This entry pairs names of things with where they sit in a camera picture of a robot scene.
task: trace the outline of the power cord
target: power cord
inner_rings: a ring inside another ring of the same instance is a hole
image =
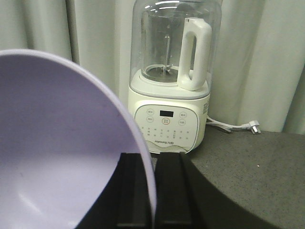
[[[235,131],[235,130],[251,130],[253,134],[261,133],[261,130],[258,127],[259,123],[257,120],[253,120],[253,121],[250,121],[250,122],[248,122],[246,124],[242,124],[242,125],[230,125],[227,123],[222,123],[222,122],[212,119],[210,116],[207,116],[207,120],[209,121],[209,122],[206,122],[207,125],[217,126],[229,133],[231,131]]]

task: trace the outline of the dark surface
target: dark surface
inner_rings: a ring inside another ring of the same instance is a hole
[[[305,135],[227,134],[207,126],[187,156],[245,211],[282,229],[305,228]]]

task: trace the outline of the brand logo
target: brand logo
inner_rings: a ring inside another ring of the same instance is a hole
[[[162,144],[166,144],[166,145],[173,145],[173,142],[167,142],[167,141],[158,141],[158,140],[155,140],[155,143],[162,143]]]

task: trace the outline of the jar handle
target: jar handle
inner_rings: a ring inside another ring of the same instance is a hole
[[[203,19],[185,18],[177,78],[179,87],[194,91],[204,84],[209,62],[211,36],[212,28]],[[194,70],[191,73],[194,38],[196,38],[196,50]]]

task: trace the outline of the curtain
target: curtain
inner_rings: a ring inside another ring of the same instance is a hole
[[[72,60],[127,104],[135,0],[0,0],[0,50]],[[219,0],[209,116],[305,134],[305,1]]]

